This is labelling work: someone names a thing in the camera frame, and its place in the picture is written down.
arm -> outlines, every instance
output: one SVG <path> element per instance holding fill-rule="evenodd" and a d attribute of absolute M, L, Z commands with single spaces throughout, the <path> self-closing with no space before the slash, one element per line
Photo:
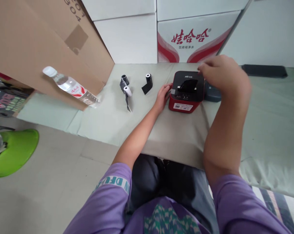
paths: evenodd
<path fill-rule="evenodd" d="M 248 76 L 225 55 L 207 60 L 199 70 L 222 93 L 203 152 L 220 233 L 290 233 L 239 174 L 242 131 L 252 90 Z"/>
<path fill-rule="evenodd" d="M 165 107 L 168 100 L 166 93 L 172 88 L 172 85 L 165 84 L 161 87 L 154 106 L 124 141 L 112 164 L 125 163 L 131 170 L 133 169 L 134 162 L 145 146 L 154 123 Z"/>
<path fill-rule="evenodd" d="M 227 56 L 207 60 L 199 70 L 222 93 L 203 152 L 206 175 L 212 186 L 223 175 L 239 175 L 242 131 L 252 88 L 247 74 Z"/>
<path fill-rule="evenodd" d="M 124 209 L 132 185 L 131 170 L 165 107 L 168 99 L 165 95 L 171 87 L 172 84 L 162 86 L 154 106 L 122 144 L 112 165 L 64 234 L 121 233 L 125 225 Z"/>

light green tablecloth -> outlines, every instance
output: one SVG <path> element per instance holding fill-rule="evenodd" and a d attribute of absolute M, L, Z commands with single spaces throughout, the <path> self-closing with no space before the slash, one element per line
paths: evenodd
<path fill-rule="evenodd" d="M 34 95 L 18 118 L 89 139 L 120 146 L 152 107 L 159 88 L 173 81 L 176 71 L 195 71 L 197 64 L 118 64 L 100 93 L 102 105 L 84 112 Z M 253 94 L 243 132 L 240 173 L 253 186 L 294 197 L 294 69 L 285 79 L 251 77 Z M 150 73 L 153 88 L 141 87 Z M 126 109 L 119 83 L 126 74 L 133 96 Z M 202 168 L 202 152 L 220 103 L 203 102 L 192 114 L 165 108 L 143 152 Z"/>

shirt sleeve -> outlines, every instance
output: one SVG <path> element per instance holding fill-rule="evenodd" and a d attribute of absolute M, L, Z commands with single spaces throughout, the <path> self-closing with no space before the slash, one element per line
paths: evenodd
<path fill-rule="evenodd" d="M 121 233 L 131 177 L 126 164 L 112 164 L 64 234 Z"/>
<path fill-rule="evenodd" d="M 211 189 L 220 233 L 291 233 L 241 177 L 225 175 Z"/>

gray pants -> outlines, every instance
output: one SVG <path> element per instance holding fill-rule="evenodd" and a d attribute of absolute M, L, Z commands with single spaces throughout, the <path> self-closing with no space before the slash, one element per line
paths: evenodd
<path fill-rule="evenodd" d="M 205 172 L 140 154 L 133 167 L 126 221 L 141 205 L 161 196 L 170 197 L 183 205 L 210 233 L 219 233 Z"/>

qr code sticker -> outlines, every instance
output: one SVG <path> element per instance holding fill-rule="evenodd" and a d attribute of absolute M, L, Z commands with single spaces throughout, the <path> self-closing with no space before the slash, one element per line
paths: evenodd
<path fill-rule="evenodd" d="M 182 103 L 174 103 L 174 109 L 183 110 L 183 111 L 190 111 L 193 105 L 187 105 Z"/>

